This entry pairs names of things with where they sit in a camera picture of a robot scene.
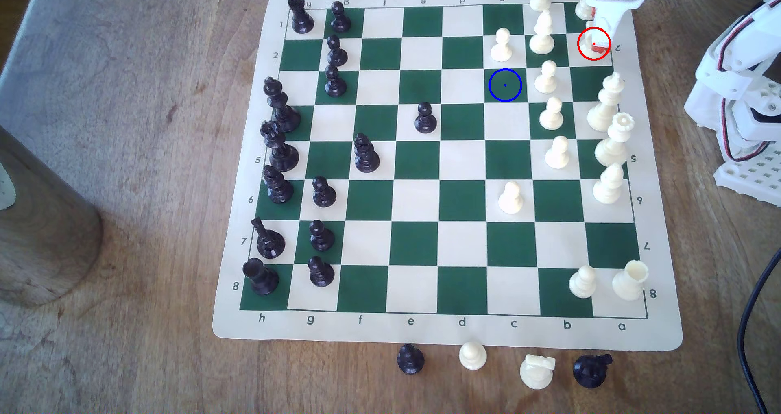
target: red circle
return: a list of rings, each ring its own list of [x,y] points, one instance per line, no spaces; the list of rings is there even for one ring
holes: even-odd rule
[[[583,53],[583,51],[580,49],[580,39],[581,39],[582,35],[583,35],[583,34],[584,34],[586,31],[588,31],[588,30],[600,30],[600,31],[601,31],[602,33],[604,33],[604,35],[605,35],[605,36],[608,38],[608,48],[607,48],[606,50],[604,50],[604,54],[602,54],[600,57],[597,57],[596,59],[591,59],[591,57],[586,57],[586,55],[585,55],[585,54]],[[594,61],[601,60],[601,59],[604,59],[604,57],[605,57],[606,55],[608,55],[608,53],[610,52],[610,46],[611,46],[610,35],[608,34],[608,32],[607,32],[607,31],[605,31],[605,30],[602,30],[602,29],[601,29],[600,27],[598,27],[598,26],[590,26],[590,27],[588,27],[586,30],[582,30],[582,31],[580,32],[580,34],[578,35],[578,41],[577,41],[577,45],[578,45],[578,52],[580,53],[580,55],[581,55],[581,56],[583,56],[583,58],[584,58],[584,59],[588,59],[588,60],[594,60]]]

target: chessboard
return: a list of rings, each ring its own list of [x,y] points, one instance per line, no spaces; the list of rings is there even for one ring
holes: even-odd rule
[[[305,0],[314,21],[292,30],[288,0],[270,0],[260,32],[255,75],[233,204],[217,284],[213,329],[221,338],[463,344],[558,349],[664,351],[682,341],[680,314],[650,121],[630,12],[608,55],[586,59],[577,40],[586,21],[578,0],[551,0],[554,49],[529,47],[539,13],[530,0],[338,0],[351,27],[339,33],[346,91],[325,90],[334,33],[331,4]],[[512,57],[490,55],[496,32],[511,33]],[[542,63],[557,65],[552,94],[534,87]],[[603,79],[626,81],[618,110],[636,121],[626,142],[621,196],[613,204],[592,190],[605,170],[595,159],[608,137],[587,113]],[[301,124],[285,133],[299,154],[284,172],[293,196],[277,204],[263,182],[270,152],[261,126],[272,116],[263,86],[279,80]],[[542,128],[551,96],[564,121]],[[432,133],[415,129],[418,103],[431,103]],[[354,165],[353,140],[364,133],[380,158],[373,172]],[[569,139],[569,164],[546,165],[557,136]],[[312,179],[335,189],[327,208],[312,200]],[[508,181],[522,209],[497,200]],[[285,240],[263,259],[251,220]],[[309,224],[335,236],[316,251]],[[334,279],[318,288],[308,260],[318,255]],[[255,293],[242,266],[263,260],[276,289]],[[642,296],[620,299],[611,281],[626,263],[648,266]],[[588,299],[568,287],[590,265],[597,287]]]

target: black chess piece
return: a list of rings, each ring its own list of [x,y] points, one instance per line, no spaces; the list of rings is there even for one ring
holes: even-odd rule
[[[288,7],[293,11],[293,31],[304,34],[315,27],[315,20],[304,9],[304,0],[288,0]]]
[[[353,141],[356,146],[356,169],[364,173],[371,173],[380,166],[380,156],[374,151],[374,145],[363,133],[356,135]]]
[[[432,133],[436,129],[436,117],[431,114],[431,103],[428,101],[418,105],[415,129],[421,133]]]
[[[331,21],[331,28],[337,33],[344,33],[350,30],[352,21],[345,15],[345,6],[340,1],[331,4],[331,11],[334,13],[334,20]]]
[[[249,279],[252,291],[258,295],[268,295],[279,286],[279,274],[269,268],[260,259],[249,259],[241,271]]]
[[[283,204],[293,197],[293,185],[279,170],[266,164],[263,166],[263,181],[268,187],[268,198],[275,204]]]
[[[287,172],[298,165],[298,150],[285,143],[285,134],[279,131],[279,125],[276,121],[264,122],[260,127],[260,133],[266,140],[266,146],[271,148],[268,162],[275,169]]]
[[[309,259],[309,280],[318,288],[325,288],[334,281],[334,268],[317,255]]]
[[[319,220],[312,220],[312,223],[309,223],[309,233],[312,235],[309,237],[309,243],[314,249],[327,251],[334,246],[336,240],[334,231],[326,228],[325,224]]]
[[[266,229],[257,217],[252,219],[252,226],[258,233],[258,252],[264,259],[276,259],[285,250],[285,238],[277,231]]]
[[[339,97],[347,90],[347,83],[339,77],[339,70],[334,65],[326,66],[326,94],[329,97]]]
[[[412,344],[404,344],[396,356],[398,368],[407,374],[415,374],[423,369],[423,352]]]
[[[326,180],[326,178],[318,176],[315,179],[312,179],[312,186],[315,188],[312,199],[318,207],[330,207],[337,200],[337,192],[333,187],[328,186],[328,180]]]
[[[608,376],[608,366],[613,363],[610,355],[583,355],[572,366],[572,375],[586,388],[599,387]]]
[[[263,92],[268,95],[268,105],[273,108],[271,120],[277,122],[279,131],[287,133],[296,130],[301,124],[301,114],[288,105],[288,95],[282,92],[282,83],[267,77],[263,81]]]
[[[328,51],[328,55],[326,57],[328,64],[342,66],[347,63],[347,52],[341,48],[339,37],[336,34],[331,34],[328,36],[328,39],[326,39],[326,42],[328,44],[328,48],[331,49]]]

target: wooden table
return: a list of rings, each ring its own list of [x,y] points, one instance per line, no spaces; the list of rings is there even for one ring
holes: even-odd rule
[[[0,85],[0,125],[103,213],[93,271],[37,309],[0,304],[3,412],[736,412],[755,405],[737,362],[740,314],[779,246],[781,209],[717,189],[715,135],[683,110],[704,49],[758,0],[647,0],[634,12],[661,175],[683,346],[613,354],[579,387],[581,351],[223,340],[212,307],[268,0],[33,0]],[[747,350],[781,410],[781,272]],[[523,386],[527,353],[562,366]]]

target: blue circle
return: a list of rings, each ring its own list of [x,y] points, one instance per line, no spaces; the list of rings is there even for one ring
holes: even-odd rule
[[[513,98],[510,98],[509,100],[503,100],[503,99],[497,97],[496,95],[493,94],[493,89],[491,89],[491,80],[493,80],[493,76],[495,76],[496,73],[499,72],[499,71],[510,71],[510,72],[512,72],[513,74],[515,74],[516,77],[518,77],[518,82],[521,83],[521,86],[518,89],[518,93]],[[496,70],[496,72],[491,74],[491,78],[488,79],[488,92],[491,93],[491,96],[493,98],[495,98],[495,99],[497,99],[499,101],[503,101],[504,103],[507,103],[509,101],[513,101],[514,99],[520,97],[522,90],[523,90],[523,80],[521,80],[521,76],[518,74],[518,72],[516,72],[515,70],[511,70],[509,68],[502,68],[501,70]]]

